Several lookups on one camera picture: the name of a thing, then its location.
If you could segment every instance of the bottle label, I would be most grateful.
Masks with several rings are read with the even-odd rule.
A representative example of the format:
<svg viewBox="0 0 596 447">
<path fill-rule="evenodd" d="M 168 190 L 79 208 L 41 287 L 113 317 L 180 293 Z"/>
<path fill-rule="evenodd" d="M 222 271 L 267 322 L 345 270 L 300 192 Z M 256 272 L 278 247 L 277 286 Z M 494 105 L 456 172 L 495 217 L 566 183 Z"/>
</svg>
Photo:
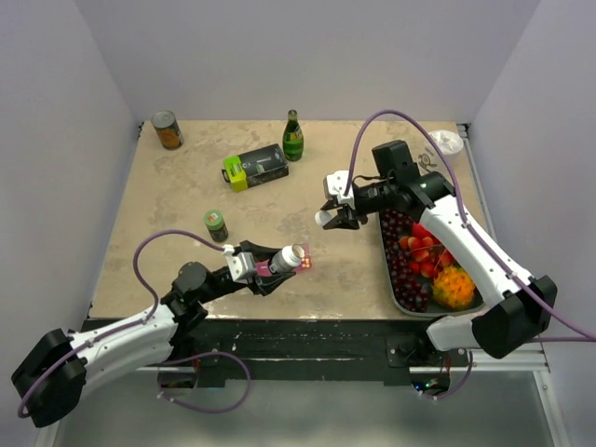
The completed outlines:
<svg viewBox="0 0 596 447">
<path fill-rule="evenodd" d="M 302 129 L 300 129 L 300 126 L 296 128 L 296 130 L 294 132 L 292 132 L 290 134 L 290 141 L 291 140 L 296 140 L 302 137 Z"/>
</svg>

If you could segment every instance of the metal tray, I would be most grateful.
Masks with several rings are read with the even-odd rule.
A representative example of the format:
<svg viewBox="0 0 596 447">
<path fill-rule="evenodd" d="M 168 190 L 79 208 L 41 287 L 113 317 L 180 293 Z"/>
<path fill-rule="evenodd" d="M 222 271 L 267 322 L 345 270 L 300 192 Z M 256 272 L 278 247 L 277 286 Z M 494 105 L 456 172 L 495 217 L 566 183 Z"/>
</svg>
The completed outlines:
<svg viewBox="0 0 596 447">
<path fill-rule="evenodd" d="M 400 305 L 400 303 L 398 303 L 398 300 L 397 300 L 395 293 L 393 291 L 393 285 L 391 284 L 391 277 L 389 275 L 389 265 L 387 264 L 387 258 L 385 255 L 385 242 L 383 241 L 383 233 L 381 231 L 381 217 L 379 216 L 378 213 L 376 215 L 376 221 L 377 221 L 377 227 L 379 229 L 379 238 L 381 239 L 381 256 L 383 257 L 383 264 L 385 265 L 385 269 L 386 269 L 387 283 L 389 284 L 391 299 L 393 300 L 393 303 L 395 304 L 395 306 L 401 312 L 403 312 L 406 315 L 410 315 L 412 317 L 433 319 L 436 317 L 442 317 L 444 315 L 470 314 L 472 312 L 478 312 L 479 310 L 482 309 L 482 307 L 484 306 L 484 303 L 483 303 L 482 297 L 478 293 L 478 291 L 476 291 L 476 293 L 474 295 L 474 301 L 472 302 L 472 306 L 466 310 L 455 311 L 455 310 L 448 309 L 446 307 L 443 307 L 442 305 L 439 305 L 432 298 L 430 298 L 428 300 L 428 309 L 426 312 L 413 312 L 411 310 L 406 309 L 402 305 Z"/>
</svg>

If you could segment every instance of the table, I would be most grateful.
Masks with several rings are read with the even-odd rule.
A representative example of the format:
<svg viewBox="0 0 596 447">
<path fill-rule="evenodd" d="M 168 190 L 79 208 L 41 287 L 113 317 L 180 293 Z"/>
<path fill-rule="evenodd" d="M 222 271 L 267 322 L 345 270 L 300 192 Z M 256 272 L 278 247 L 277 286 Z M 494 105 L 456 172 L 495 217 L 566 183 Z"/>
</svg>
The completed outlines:
<svg viewBox="0 0 596 447">
<path fill-rule="evenodd" d="M 203 215 L 223 212 L 230 238 L 282 247 L 307 242 L 313 267 L 269 296 L 240 291 L 206 305 L 209 318 L 256 319 L 401 319 L 390 298 L 375 219 L 359 231 L 324 231 L 314 220 L 324 203 L 322 180 L 347 169 L 360 121 L 302 121 L 303 159 L 290 164 L 290 175 L 234 193 L 221 174 L 223 160 L 279 142 L 284 121 L 180 121 L 185 143 L 167 151 L 147 121 L 105 257 L 92 318 L 123 318 L 151 304 L 149 293 L 132 272 L 139 243 L 154 232 L 179 228 L 209 237 Z M 428 131 L 457 131 L 455 123 L 422 123 Z M 401 121 L 372 123 L 364 134 L 356 174 L 375 175 L 371 149 L 393 140 L 406 141 L 417 159 L 425 140 Z M 462 153 L 454 163 L 464 200 L 486 226 L 470 160 Z M 168 236 L 143 251 L 140 269 L 160 296 L 169 291 L 181 265 L 200 261 L 209 269 L 225 264 L 222 255 L 187 237 Z"/>
</svg>

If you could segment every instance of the product box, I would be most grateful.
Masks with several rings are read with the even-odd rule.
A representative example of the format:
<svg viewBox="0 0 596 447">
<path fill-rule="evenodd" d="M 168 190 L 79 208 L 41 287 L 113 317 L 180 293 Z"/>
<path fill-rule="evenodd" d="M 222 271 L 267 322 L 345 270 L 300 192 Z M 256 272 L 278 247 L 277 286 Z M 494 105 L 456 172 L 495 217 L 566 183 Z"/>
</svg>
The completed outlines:
<svg viewBox="0 0 596 447">
<path fill-rule="evenodd" d="M 239 156 L 229 156 L 223 161 L 223 167 L 223 179 L 236 192 L 271 182 L 290 173 L 279 144 L 271 144 Z"/>
</svg>

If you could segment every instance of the green lid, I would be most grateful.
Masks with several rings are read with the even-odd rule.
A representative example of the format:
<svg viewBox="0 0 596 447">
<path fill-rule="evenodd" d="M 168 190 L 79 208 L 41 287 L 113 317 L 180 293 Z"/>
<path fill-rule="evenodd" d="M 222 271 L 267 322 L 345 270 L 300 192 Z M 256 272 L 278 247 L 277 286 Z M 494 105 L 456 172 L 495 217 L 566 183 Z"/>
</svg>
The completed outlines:
<svg viewBox="0 0 596 447">
<path fill-rule="evenodd" d="M 224 217 L 220 211 L 209 210 L 205 213 L 205 225 L 209 230 L 219 230 L 224 226 Z"/>
</svg>

